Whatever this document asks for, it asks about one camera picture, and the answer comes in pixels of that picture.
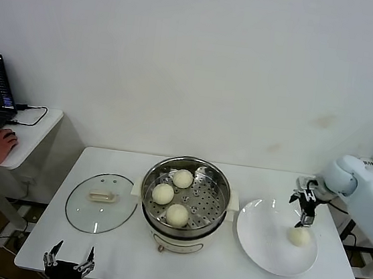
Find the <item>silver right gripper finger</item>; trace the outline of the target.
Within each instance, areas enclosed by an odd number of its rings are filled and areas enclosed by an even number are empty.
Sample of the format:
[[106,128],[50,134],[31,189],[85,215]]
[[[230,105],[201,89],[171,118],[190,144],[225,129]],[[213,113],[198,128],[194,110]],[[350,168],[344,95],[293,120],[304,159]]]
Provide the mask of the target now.
[[314,216],[308,215],[307,213],[303,212],[300,220],[295,224],[295,228],[298,227],[310,227],[314,222]]
[[293,203],[294,201],[300,201],[302,193],[303,192],[301,190],[294,189],[292,195],[290,196],[289,204]]

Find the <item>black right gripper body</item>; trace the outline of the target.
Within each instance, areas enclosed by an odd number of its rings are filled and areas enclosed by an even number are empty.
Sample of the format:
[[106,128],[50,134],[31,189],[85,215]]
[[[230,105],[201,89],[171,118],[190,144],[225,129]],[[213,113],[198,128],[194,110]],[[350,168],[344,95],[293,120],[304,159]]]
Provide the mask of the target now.
[[315,210],[319,205],[319,202],[315,197],[313,190],[300,189],[298,194],[301,213],[306,217],[315,217]]

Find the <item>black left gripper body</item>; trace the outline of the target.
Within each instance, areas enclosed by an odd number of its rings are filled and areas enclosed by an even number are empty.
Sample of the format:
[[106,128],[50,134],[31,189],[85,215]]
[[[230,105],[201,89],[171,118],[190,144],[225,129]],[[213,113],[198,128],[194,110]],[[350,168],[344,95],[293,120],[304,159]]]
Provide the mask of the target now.
[[76,263],[58,260],[57,266],[44,267],[45,275],[49,279],[81,279],[81,275],[74,270]]

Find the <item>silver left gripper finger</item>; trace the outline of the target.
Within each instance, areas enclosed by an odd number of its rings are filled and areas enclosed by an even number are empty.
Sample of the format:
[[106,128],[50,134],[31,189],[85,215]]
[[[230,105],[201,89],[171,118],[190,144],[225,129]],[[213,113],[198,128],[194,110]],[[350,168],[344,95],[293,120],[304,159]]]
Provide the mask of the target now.
[[52,267],[57,266],[58,261],[56,259],[56,255],[58,254],[58,251],[60,251],[60,248],[64,242],[61,240],[58,244],[54,245],[53,248],[44,254],[44,266]]
[[85,277],[94,269],[94,265],[94,247],[92,247],[86,261],[76,265],[74,270],[77,271],[81,277]]

